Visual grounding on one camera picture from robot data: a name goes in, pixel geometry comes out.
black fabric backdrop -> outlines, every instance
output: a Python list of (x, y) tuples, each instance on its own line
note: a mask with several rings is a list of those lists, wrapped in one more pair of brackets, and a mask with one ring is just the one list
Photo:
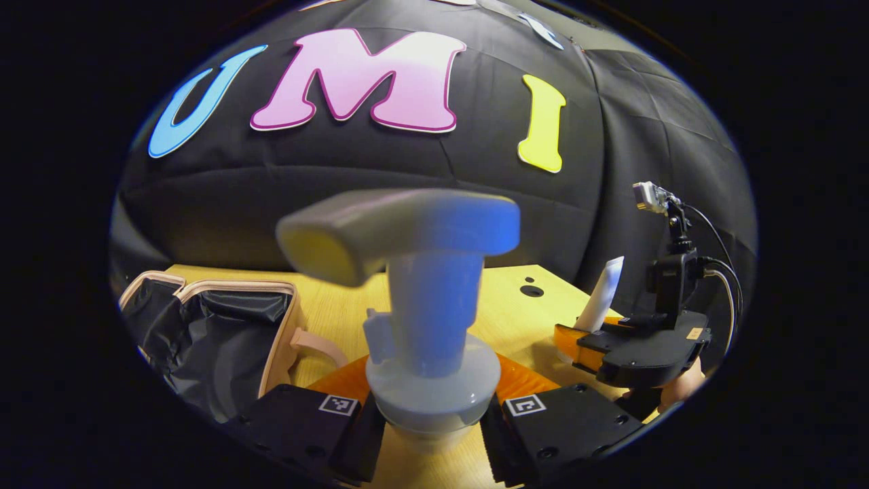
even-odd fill
[[(540, 264), (590, 292), (606, 261), (624, 255), (613, 308), (648, 312), (653, 296), (645, 293), (645, 269), (664, 252), (667, 229), (662, 216), (636, 209), (631, 184), (652, 180), (716, 224), (749, 298), (758, 252), (752, 193), (733, 143), (703, 102), (651, 57), (581, 50), (561, 35), (565, 50), (556, 50), (525, 23), (499, 13), (497, 2), (484, 4), (488, 8), (347, 0), (291, 10), (219, 50), (179, 80), (180, 86), (215, 68), (176, 120), (195, 109), (223, 61), (269, 45), (239, 72), (190, 140), (154, 159), (148, 141), (171, 93), (157, 105), (131, 146), (120, 185), (132, 224), (168, 263), (289, 270), (274, 239), (277, 220), (342, 191), (450, 187), (496, 193), (519, 204), (521, 243), (489, 258), (487, 266)], [(368, 113), (386, 96), (387, 81), (346, 122), (320, 110), (296, 128), (252, 130), (249, 118), (268, 102), (298, 49), (293, 42), (336, 28), (359, 30), (374, 53), (418, 30), (464, 42), (468, 49), (456, 57), (450, 79), (456, 129), (427, 134), (373, 121)], [(516, 155), (531, 109), (525, 73), (546, 80), (567, 100), (558, 174)], [(308, 99), (326, 106), (319, 79)], [(693, 222), (700, 253), (721, 258), (713, 235), (699, 219)], [(116, 249), (130, 248), (115, 241)], [(155, 260), (127, 253), (116, 255), (115, 263), (123, 268), (115, 275), (130, 280), (142, 271), (140, 264)], [(710, 315), (718, 338), (726, 334), (729, 310), (715, 279), (701, 282), (689, 306)], [(723, 348), (723, 341), (714, 341), (706, 363), (717, 364)]]

screw hole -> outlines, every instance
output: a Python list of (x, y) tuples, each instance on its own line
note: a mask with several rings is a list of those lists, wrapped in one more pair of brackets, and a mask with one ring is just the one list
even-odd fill
[(519, 288), (519, 291), (529, 297), (540, 297), (543, 295), (543, 289), (534, 285), (523, 285)]
[(326, 451), (322, 449), (322, 447), (317, 445), (308, 445), (305, 448), (305, 453), (312, 459), (322, 459), (326, 456)]
[(546, 448), (543, 448), (542, 450), (537, 452), (538, 459), (551, 459), (557, 455), (558, 448), (555, 448), (554, 446), (547, 446)]

orange soft finger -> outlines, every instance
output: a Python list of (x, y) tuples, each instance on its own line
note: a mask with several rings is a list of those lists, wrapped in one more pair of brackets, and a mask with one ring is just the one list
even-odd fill
[[(608, 325), (630, 329), (629, 326), (620, 325), (620, 319), (621, 318), (607, 317), (604, 318), (603, 322)], [(582, 348), (576, 344), (576, 340), (588, 334), (591, 333), (583, 330), (575, 330), (574, 328), (564, 325), (555, 325), (553, 341), (555, 342), (558, 351), (567, 355), (575, 364), (580, 364), (592, 372), (597, 372), (600, 369), (600, 366), (603, 365), (603, 357), (605, 353), (597, 352), (589, 348)]]
[(530, 396), (538, 392), (552, 391), (561, 387), (510, 358), (498, 355), (498, 361), (501, 362), (501, 380), (498, 381), (494, 391), (498, 394), (500, 402), (504, 402), (505, 399)]
[(359, 399), (359, 402), (365, 405), (365, 399), (371, 391), (368, 379), (365, 378), (367, 361), (368, 355), (354, 360), (309, 385), (308, 389), (343, 398)]

pink letter m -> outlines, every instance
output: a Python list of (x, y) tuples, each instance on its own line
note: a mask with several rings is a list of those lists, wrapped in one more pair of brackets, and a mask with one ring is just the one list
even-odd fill
[(305, 124), (316, 113), (307, 99), (319, 74), (332, 116), (351, 118), (362, 102), (392, 75), (386, 98), (371, 108), (380, 124), (423, 132), (449, 132), (455, 114), (448, 107), (453, 58), (462, 41), (432, 32), (414, 32), (372, 55), (356, 29), (316, 32), (295, 41), (300, 46), (271, 100), (250, 118), (258, 131)]

beige bag trim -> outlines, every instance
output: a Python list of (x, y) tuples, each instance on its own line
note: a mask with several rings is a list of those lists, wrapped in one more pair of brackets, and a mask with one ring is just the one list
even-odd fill
[(196, 294), (205, 291), (249, 291), (249, 292), (279, 292), (292, 294), (289, 308), (293, 307), (295, 296), (298, 293), (295, 286), (288, 282), (275, 282), (271, 280), (197, 280), (176, 292), (175, 296), (182, 304), (190, 300)]
[(170, 284), (178, 285), (178, 290), (175, 291), (172, 295), (178, 295), (178, 292), (184, 288), (184, 284), (187, 280), (184, 277), (179, 277), (177, 275), (172, 275), (163, 271), (145, 271), (139, 274), (132, 282), (129, 283), (127, 288), (121, 294), (121, 298), (118, 299), (117, 305), (118, 308), (123, 310), (124, 307), (127, 306), (129, 302), (129, 298), (133, 297), (133, 294), (139, 290), (139, 287), (142, 286), (142, 282), (145, 281), (146, 278), (150, 278), (152, 280), (160, 280), (161, 282), (169, 282)]

